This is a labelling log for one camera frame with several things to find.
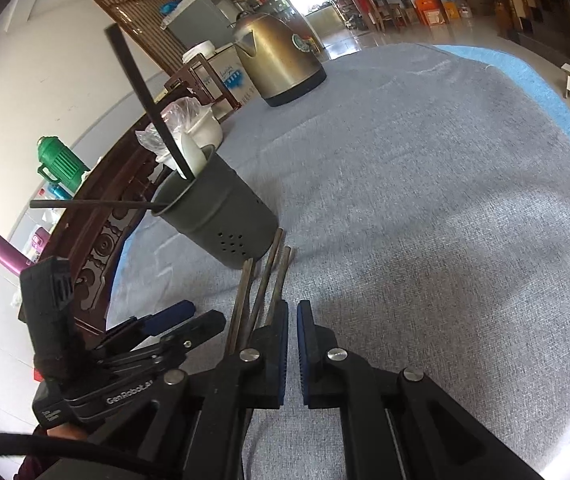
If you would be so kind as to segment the dark metal utensil holder cup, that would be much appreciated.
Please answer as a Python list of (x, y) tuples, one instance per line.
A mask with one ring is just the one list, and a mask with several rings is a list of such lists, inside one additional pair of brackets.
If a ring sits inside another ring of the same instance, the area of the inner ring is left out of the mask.
[(269, 251), (279, 220), (212, 145), (203, 152), (206, 165), (194, 181), (175, 171), (163, 180), (151, 200), (159, 207), (154, 214), (223, 266), (239, 269)]

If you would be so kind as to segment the white plastic spoon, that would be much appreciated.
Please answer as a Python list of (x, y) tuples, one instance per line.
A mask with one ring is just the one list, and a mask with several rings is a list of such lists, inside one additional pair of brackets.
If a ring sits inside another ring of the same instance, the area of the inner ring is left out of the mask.
[(207, 158), (204, 152), (186, 133), (180, 134), (178, 147), (187, 166), (189, 166), (189, 170), (191, 170), (194, 177), (197, 177), (207, 164)]

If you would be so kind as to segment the carved dark wooden sideboard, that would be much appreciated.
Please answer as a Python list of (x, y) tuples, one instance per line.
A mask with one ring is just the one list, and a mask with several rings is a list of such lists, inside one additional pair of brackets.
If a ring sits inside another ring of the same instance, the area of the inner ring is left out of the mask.
[[(80, 200), (151, 199), (161, 182), (153, 176), (156, 156), (136, 137), (136, 131), (150, 123), (144, 115), (125, 132), (81, 184), (76, 193)], [(70, 312), (87, 346), (103, 337), (122, 248), (144, 214), (127, 208), (66, 209), (44, 248), (42, 259), (60, 257), (69, 262), (74, 285)]]

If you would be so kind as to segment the purple thermos bottle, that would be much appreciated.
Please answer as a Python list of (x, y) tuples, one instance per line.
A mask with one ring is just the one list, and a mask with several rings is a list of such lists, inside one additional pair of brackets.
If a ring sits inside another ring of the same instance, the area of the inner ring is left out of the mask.
[(32, 262), (2, 235), (0, 235), (0, 265), (13, 275), (20, 276)]

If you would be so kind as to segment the blue water bottle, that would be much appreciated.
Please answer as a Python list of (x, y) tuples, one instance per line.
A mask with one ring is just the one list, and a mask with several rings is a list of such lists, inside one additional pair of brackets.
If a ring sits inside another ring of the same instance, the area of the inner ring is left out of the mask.
[(58, 200), (71, 200), (72, 196), (58, 183), (49, 183), (48, 190)]

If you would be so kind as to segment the green thermos flask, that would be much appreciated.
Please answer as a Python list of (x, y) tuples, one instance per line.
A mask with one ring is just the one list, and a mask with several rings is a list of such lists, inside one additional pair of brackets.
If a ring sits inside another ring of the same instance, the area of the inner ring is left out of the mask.
[(57, 136), (42, 136), (37, 142), (37, 174), (53, 184), (60, 184), (72, 194), (80, 188), (88, 166)]

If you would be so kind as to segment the white plastic basin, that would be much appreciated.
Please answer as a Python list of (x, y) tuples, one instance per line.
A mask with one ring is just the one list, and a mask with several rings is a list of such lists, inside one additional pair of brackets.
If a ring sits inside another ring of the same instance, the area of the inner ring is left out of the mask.
[(219, 148), (223, 141), (223, 131), (210, 107), (203, 107), (195, 124), (187, 130), (187, 133), (199, 148), (211, 145)]

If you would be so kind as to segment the clear plastic bag with bowls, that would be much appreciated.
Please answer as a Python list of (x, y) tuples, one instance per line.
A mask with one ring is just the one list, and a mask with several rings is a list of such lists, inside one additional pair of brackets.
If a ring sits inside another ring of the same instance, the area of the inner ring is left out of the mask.
[[(186, 96), (168, 104), (161, 111), (161, 118), (172, 133), (174, 141), (179, 142), (179, 136), (187, 133), (202, 111), (203, 105), (196, 98)], [(169, 152), (153, 124), (149, 124), (144, 130), (136, 130), (136, 139), (143, 148), (155, 155), (166, 155)]]

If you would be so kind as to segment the grey tablecloth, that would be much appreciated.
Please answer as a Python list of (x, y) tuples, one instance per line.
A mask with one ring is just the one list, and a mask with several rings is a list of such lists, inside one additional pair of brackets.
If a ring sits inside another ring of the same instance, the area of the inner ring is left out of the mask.
[(570, 110), (489, 49), (389, 44), (325, 70), (223, 127), (293, 248), (284, 298), (570, 479)]

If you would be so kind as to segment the cardboard appliance box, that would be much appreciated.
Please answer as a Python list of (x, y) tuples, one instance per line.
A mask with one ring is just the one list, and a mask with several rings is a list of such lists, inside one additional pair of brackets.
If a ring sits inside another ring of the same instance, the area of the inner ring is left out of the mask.
[(197, 44), (197, 49), (238, 102), (245, 105), (258, 95), (237, 56), (234, 44), (216, 48), (211, 41), (204, 41)]

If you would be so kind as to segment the grey refrigerator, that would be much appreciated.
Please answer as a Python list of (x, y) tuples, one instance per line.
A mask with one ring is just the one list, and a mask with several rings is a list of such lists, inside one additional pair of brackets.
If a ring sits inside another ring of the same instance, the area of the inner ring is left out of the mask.
[(160, 28), (168, 30), (189, 50), (210, 41), (216, 48), (233, 42), (233, 28), (241, 7), (232, 0), (181, 0), (163, 18)]

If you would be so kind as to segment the blue underlay cloth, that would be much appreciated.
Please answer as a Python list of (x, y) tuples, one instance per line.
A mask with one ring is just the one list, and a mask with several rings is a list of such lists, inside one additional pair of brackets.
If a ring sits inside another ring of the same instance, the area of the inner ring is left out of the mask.
[(218, 155), (294, 248), (284, 297), (329, 309), (527, 308), (570, 332), (570, 119), (550, 86), (460, 48), (327, 61), (280, 107), (249, 102)]

